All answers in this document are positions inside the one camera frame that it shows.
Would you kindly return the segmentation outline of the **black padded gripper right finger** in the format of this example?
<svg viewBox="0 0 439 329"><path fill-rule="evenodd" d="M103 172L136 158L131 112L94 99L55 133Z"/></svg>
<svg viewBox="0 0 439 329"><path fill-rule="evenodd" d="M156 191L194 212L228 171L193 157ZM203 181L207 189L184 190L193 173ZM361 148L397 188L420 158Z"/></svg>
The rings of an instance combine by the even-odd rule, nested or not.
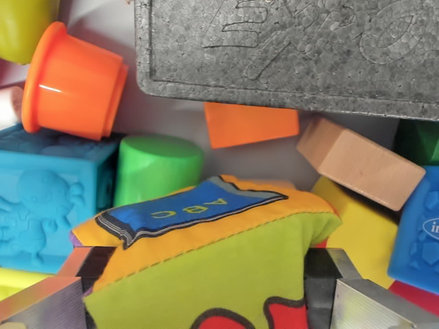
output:
<svg viewBox="0 0 439 329"><path fill-rule="evenodd" d="M363 279L342 249L308 250L305 299L310 328L438 327L438 316Z"/></svg>

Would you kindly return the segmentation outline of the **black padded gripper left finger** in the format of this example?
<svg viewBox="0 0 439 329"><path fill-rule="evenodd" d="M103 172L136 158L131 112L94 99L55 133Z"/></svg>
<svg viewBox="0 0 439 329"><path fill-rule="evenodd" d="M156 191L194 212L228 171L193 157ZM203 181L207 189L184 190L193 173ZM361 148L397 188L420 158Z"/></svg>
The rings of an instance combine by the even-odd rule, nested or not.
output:
<svg viewBox="0 0 439 329"><path fill-rule="evenodd" d="M1 301L2 328L95 328L84 296L114 247L77 247L60 271Z"/></svg>

